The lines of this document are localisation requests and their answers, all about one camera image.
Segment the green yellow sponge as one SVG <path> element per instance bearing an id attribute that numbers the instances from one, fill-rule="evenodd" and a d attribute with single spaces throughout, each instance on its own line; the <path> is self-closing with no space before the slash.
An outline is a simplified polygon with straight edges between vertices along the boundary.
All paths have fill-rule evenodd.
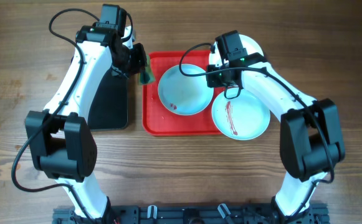
<path id="1" fill-rule="evenodd" d="M 151 69 L 150 56 L 146 56 L 146 65 L 140 70 L 138 74 L 138 81 L 140 85 L 149 85 L 155 82 L 155 76 Z"/>

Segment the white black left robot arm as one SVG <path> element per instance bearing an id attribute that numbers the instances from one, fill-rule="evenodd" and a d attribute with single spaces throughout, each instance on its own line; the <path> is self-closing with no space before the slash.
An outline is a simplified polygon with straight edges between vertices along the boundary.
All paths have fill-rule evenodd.
<path id="1" fill-rule="evenodd" d="M 124 128 L 128 122 L 127 80 L 147 66 L 132 26 L 83 26 L 72 40 L 75 53 L 59 89 L 42 111 L 25 120 L 35 169 L 66 190 L 78 223 L 114 223 L 110 199 L 93 172 L 93 129 Z"/>

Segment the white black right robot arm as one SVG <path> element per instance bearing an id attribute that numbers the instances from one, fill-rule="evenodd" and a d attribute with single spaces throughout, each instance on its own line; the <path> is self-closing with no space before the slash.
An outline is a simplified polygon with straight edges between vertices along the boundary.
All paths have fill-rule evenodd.
<path id="1" fill-rule="evenodd" d="M 308 215 L 320 183 L 335 179 L 345 157 L 338 110 L 330 99 L 316 100 L 277 74 L 260 53 L 223 60 L 209 55 L 209 83 L 230 84 L 212 105 L 214 124 L 226 136 L 253 139 L 267 128 L 269 113 L 280 121 L 280 158 L 286 170 L 271 203 L 272 223 Z"/>

